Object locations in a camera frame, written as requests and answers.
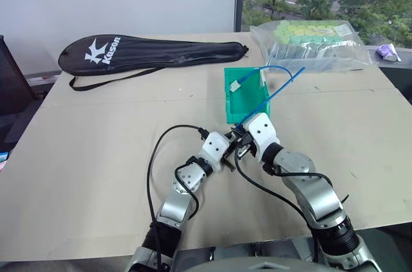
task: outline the silver robot arm segment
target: silver robot arm segment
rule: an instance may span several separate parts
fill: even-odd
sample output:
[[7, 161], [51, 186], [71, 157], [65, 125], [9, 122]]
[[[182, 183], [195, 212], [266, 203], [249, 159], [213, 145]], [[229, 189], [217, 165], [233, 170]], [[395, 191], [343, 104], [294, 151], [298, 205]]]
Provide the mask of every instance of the silver robot arm segment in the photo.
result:
[[282, 176], [283, 183], [295, 194], [328, 264], [345, 270], [372, 266], [380, 272], [365, 242], [354, 232], [332, 184], [327, 178], [310, 175], [316, 174], [313, 161], [280, 146], [274, 127], [264, 113], [253, 117], [245, 128], [253, 137], [256, 158], [263, 163], [265, 172]]
[[[169, 195], [162, 203], [156, 215], [156, 228], [160, 239], [160, 251], [162, 254], [162, 269], [170, 270], [174, 253], [178, 247], [180, 237], [185, 230], [194, 208], [193, 194], [199, 192], [206, 179], [213, 173], [221, 170], [220, 160], [229, 147], [229, 140], [218, 132], [211, 132], [197, 157], [191, 157], [186, 166], [177, 171], [173, 177]], [[156, 239], [153, 224], [146, 238], [135, 251], [125, 271], [155, 272]]]

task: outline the clear plastic bag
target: clear plastic bag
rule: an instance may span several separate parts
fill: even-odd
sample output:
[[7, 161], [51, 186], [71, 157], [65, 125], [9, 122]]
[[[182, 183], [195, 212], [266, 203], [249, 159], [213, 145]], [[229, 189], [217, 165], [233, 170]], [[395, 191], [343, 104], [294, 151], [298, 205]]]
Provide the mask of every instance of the clear plastic bag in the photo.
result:
[[265, 65], [296, 72], [348, 71], [373, 65], [348, 21], [272, 21], [251, 26]]

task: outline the blue wire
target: blue wire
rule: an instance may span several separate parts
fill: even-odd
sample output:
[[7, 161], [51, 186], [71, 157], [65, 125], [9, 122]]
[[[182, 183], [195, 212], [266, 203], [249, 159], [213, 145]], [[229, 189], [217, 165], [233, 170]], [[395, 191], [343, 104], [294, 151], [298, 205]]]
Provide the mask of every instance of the blue wire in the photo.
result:
[[299, 71], [297, 71], [296, 74], [294, 74], [292, 77], [290, 77], [290, 79], [288, 81], [286, 81], [283, 86], [281, 86], [279, 89], [277, 89], [272, 95], [270, 95], [266, 100], [264, 100], [255, 110], [253, 110], [251, 113], [249, 113], [246, 117], [244, 117], [242, 119], [242, 121], [240, 121], [240, 123], [236, 126], [237, 129], [239, 129], [243, 123], [245, 123], [247, 120], [250, 119], [250, 117], [254, 116], [256, 113], [260, 112], [260, 110], [262, 110], [263, 106], [265, 106], [268, 102], [270, 102], [271, 99], [273, 99], [273, 97], [275, 97], [276, 95], [278, 95], [285, 87], [287, 87], [292, 81], [294, 81], [294, 78], [296, 78], [297, 76], [299, 76], [303, 71], [304, 71], [304, 67], [301, 68]]
[[249, 78], [250, 76], [252, 76], [255, 72], [261, 71], [262, 69], [265, 69], [265, 68], [279, 68], [279, 69], [282, 69], [283, 71], [286, 71], [286, 72], [289, 74], [290, 78], [292, 77], [292, 74], [291, 74], [291, 72], [289, 72], [289, 69], [284, 68], [283, 66], [267, 65], [267, 66], [262, 66], [262, 67], [260, 67], [260, 68], [256, 68], [256, 69], [254, 69], [253, 71], [250, 71], [250, 73], [247, 73], [245, 76], [243, 76], [242, 78], [240, 78], [240, 79], [238, 80], [238, 83], [241, 84], [242, 82], [246, 81], [247, 78]]

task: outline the white plug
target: white plug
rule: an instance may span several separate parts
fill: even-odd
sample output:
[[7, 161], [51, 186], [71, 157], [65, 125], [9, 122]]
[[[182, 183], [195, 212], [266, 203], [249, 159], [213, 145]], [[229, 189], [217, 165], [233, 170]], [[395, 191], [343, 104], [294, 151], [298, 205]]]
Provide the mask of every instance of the white plug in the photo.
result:
[[230, 84], [230, 92], [232, 92], [232, 93], [235, 92], [239, 88], [240, 88], [240, 83], [237, 80], [233, 81]]

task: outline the table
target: table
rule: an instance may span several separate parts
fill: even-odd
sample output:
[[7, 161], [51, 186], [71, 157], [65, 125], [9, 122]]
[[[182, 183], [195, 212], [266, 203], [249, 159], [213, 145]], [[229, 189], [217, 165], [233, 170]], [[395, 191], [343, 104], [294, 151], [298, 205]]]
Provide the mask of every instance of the table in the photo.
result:
[[[163, 37], [239, 41], [237, 62], [164, 69], [74, 92], [65, 73], [50, 91], [0, 174], [0, 261], [129, 255], [150, 223], [145, 172], [159, 135], [177, 123], [225, 132], [223, 68], [261, 66], [249, 33]], [[79, 84], [107, 78], [81, 78]], [[269, 86], [287, 76], [269, 74]], [[412, 221], [412, 107], [379, 71], [303, 73], [272, 102], [283, 146], [309, 155], [334, 182], [355, 229]], [[154, 162], [157, 209], [173, 170], [198, 152], [190, 129], [170, 133]], [[254, 179], [293, 198], [251, 157]], [[289, 206], [224, 170], [208, 179], [181, 248], [228, 246], [309, 232]]]

